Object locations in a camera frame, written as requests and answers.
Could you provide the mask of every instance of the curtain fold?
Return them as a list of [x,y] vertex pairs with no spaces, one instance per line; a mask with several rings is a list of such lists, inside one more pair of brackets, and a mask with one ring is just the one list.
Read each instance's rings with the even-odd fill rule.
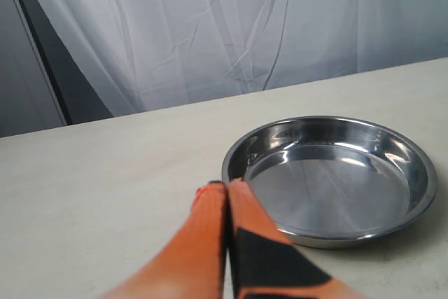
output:
[[448,56],[448,0],[38,0],[113,115]]

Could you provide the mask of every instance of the metal pie dish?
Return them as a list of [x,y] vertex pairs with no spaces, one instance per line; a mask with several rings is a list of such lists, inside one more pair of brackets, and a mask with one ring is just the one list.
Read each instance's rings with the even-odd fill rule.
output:
[[356,246],[395,232],[431,204],[437,175],[412,141],[384,126],[309,116],[249,132],[227,152],[229,183],[243,177],[296,244]]

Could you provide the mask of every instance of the white curtain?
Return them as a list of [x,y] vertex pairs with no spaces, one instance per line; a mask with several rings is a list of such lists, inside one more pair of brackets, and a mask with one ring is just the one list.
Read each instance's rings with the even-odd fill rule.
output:
[[448,0],[38,0],[113,115],[448,55]]

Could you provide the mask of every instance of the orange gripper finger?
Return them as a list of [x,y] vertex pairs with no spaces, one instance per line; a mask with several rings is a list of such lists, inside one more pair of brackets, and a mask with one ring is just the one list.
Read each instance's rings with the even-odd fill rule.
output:
[[277,230],[241,179],[228,186],[232,236],[230,267],[236,299],[361,299],[306,259]]
[[103,298],[222,298],[227,206],[224,183],[200,188],[187,221],[164,249]]

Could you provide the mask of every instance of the white table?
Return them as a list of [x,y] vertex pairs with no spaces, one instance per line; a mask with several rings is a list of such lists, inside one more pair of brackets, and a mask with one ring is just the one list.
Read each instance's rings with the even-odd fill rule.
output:
[[441,59],[0,139],[0,298],[103,293],[170,239],[241,135],[314,114],[403,133],[440,189],[419,221],[377,244],[302,250],[374,298],[448,298],[447,109]]

